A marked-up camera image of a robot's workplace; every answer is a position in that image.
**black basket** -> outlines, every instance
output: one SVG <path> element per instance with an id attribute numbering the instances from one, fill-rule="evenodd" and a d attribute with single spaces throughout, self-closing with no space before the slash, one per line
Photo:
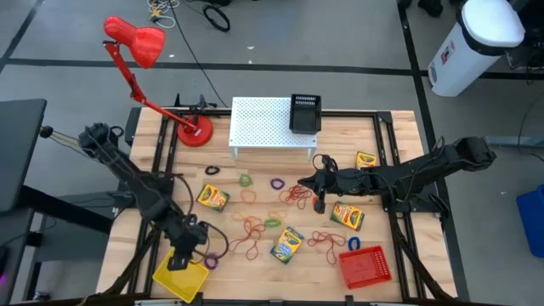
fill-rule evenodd
<path id="1" fill-rule="evenodd" d="M 293 94 L 289 128 L 293 133 L 317 134 L 321 130 L 321 96 Z"/>

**yellow tray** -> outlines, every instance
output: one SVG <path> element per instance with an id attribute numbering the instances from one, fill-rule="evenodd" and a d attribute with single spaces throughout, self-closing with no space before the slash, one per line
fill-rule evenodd
<path id="1" fill-rule="evenodd" d="M 161 265 L 153 274 L 153 280 L 167 288 L 171 293 L 186 303 L 191 303 L 207 278 L 209 270 L 200 263 L 192 261 L 187 269 L 168 271 L 168 259 L 173 255 L 173 248 L 162 260 Z"/>

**trash can lid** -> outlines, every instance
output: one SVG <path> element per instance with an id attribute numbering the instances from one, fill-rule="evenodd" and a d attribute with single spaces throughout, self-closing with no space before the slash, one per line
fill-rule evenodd
<path id="1" fill-rule="evenodd" d="M 468 0 L 462 20 L 468 34 L 487 46 L 514 48 L 524 40 L 524 26 L 507 0 Z"/>

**white perforated platform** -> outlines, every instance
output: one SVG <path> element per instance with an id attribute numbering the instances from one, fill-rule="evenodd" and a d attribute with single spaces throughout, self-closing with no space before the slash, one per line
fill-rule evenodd
<path id="1" fill-rule="evenodd" d="M 310 158 L 317 136 L 292 133 L 290 111 L 291 98 L 233 98 L 229 147 L 234 159 L 238 148 L 304 148 Z"/>

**red plastic basket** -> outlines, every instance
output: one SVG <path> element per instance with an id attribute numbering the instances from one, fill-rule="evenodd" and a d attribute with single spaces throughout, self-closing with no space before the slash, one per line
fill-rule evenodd
<path id="1" fill-rule="evenodd" d="M 388 262 L 383 256 L 381 246 L 343 252 L 340 257 L 343 281 L 348 289 L 370 286 L 384 281 L 391 281 Z"/>

